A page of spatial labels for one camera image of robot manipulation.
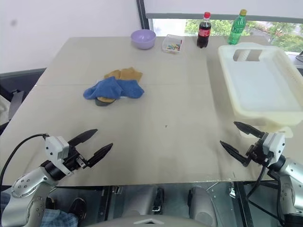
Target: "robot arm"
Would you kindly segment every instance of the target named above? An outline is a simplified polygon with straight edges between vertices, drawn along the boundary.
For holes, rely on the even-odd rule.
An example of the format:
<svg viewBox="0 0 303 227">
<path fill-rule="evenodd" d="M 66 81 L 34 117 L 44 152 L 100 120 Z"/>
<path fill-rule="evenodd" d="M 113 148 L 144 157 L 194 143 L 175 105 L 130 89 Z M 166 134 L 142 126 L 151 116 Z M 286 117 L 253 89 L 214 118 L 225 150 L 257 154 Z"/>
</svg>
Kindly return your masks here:
<svg viewBox="0 0 303 227">
<path fill-rule="evenodd" d="M 235 122 L 235 125 L 242 132 L 259 138 L 254 145 L 250 146 L 246 153 L 247 157 L 240 155 L 238 150 L 231 145 L 222 141 L 220 143 L 245 167 L 253 160 L 269 169 L 267 174 L 277 180 L 279 185 L 277 214 L 279 217 L 281 207 L 284 215 L 284 220 L 279 220 L 281 225 L 303 227 L 303 165 L 282 155 L 285 147 L 284 135 L 261 132 L 241 122 Z M 256 187 L 248 194 L 247 199 Z"/>
<path fill-rule="evenodd" d="M 102 147 L 89 160 L 79 154 L 75 146 L 88 140 L 96 131 L 88 130 L 69 142 L 62 137 L 45 138 L 45 152 L 49 160 L 12 185 L 10 201 L 2 214 L 3 227 L 41 225 L 46 197 L 58 181 L 71 176 L 75 169 L 93 167 L 112 148 L 112 143 Z"/>
</svg>

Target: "table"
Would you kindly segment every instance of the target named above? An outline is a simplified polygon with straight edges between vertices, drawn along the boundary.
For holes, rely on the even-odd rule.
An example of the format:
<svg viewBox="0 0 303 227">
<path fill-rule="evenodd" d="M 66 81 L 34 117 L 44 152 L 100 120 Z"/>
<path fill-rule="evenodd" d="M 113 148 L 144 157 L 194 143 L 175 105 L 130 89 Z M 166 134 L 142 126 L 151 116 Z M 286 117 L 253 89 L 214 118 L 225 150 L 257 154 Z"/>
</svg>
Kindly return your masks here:
<svg viewBox="0 0 303 227">
<path fill-rule="evenodd" d="M 260 167 L 244 168 L 220 145 L 237 147 L 242 154 L 255 140 L 245 139 L 233 125 L 234 116 L 218 59 L 226 37 L 212 36 L 206 49 L 186 37 L 178 55 L 155 46 L 138 50 L 128 37 L 71 38 L 39 79 L 0 137 L 1 166 L 24 138 L 47 132 L 66 140 L 83 131 L 99 131 L 77 150 L 85 157 L 114 143 L 92 169 L 75 171 L 60 186 L 93 186 L 206 181 L 256 180 Z M 259 36 L 241 38 L 267 44 Z M 120 99 L 107 107 L 86 100 L 85 89 L 115 69 L 133 66 L 143 73 L 140 99 Z M 284 155 L 303 160 L 300 133 L 293 128 Z M 46 160 L 42 139 L 24 144 L 12 159 L 4 184 L 12 184 Z"/>
</svg>

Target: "blue towel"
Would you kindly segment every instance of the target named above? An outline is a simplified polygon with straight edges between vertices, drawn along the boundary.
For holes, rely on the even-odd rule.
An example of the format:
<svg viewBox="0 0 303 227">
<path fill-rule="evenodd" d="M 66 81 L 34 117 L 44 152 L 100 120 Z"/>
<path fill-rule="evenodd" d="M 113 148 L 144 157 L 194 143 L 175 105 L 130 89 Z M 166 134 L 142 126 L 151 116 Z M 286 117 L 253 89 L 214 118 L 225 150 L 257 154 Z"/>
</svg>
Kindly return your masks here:
<svg viewBox="0 0 303 227">
<path fill-rule="evenodd" d="M 95 99 L 97 97 L 117 99 L 120 96 L 140 98 L 143 93 L 144 90 L 138 85 L 136 80 L 121 80 L 109 77 L 86 89 L 83 96 L 86 99 Z"/>
</svg>

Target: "tree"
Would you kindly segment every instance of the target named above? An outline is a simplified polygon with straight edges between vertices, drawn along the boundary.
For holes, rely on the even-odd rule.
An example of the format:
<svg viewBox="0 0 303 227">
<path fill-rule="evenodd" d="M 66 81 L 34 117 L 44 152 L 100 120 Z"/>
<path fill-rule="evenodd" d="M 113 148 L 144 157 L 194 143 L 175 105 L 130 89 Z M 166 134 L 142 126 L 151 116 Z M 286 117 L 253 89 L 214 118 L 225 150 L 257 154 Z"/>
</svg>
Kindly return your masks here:
<svg viewBox="0 0 303 227">
<path fill-rule="evenodd" d="M 197 34 L 199 24 L 202 20 L 186 20 L 185 33 Z M 232 29 L 232 21 L 230 20 L 210 20 L 212 24 L 212 30 L 210 35 L 230 35 Z M 246 30 L 243 31 L 242 35 L 249 35 Z"/>
<path fill-rule="evenodd" d="M 285 22 L 271 22 L 271 24 L 272 26 L 268 29 L 268 33 L 271 35 L 270 43 L 277 37 L 290 34 L 296 27 L 296 24 Z"/>
<path fill-rule="evenodd" d="M 301 52 L 303 50 L 303 37 L 299 35 L 282 35 L 272 43 L 285 51 Z"/>
</svg>

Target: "coca-cola bottle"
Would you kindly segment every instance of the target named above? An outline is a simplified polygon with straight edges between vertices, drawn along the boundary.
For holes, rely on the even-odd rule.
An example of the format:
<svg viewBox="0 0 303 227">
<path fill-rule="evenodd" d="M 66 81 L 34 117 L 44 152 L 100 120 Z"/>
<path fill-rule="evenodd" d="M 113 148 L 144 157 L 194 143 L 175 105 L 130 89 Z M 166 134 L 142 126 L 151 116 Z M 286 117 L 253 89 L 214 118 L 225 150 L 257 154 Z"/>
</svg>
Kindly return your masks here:
<svg viewBox="0 0 303 227">
<path fill-rule="evenodd" d="M 210 35 L 210 29 L 212 28 L 211 23 L 209 22 L 210 12 L 204 13 L 204 20 L 199 25 L 197 46 L 200 48 L 207 47 L 208 37 Z"/>
</svg>

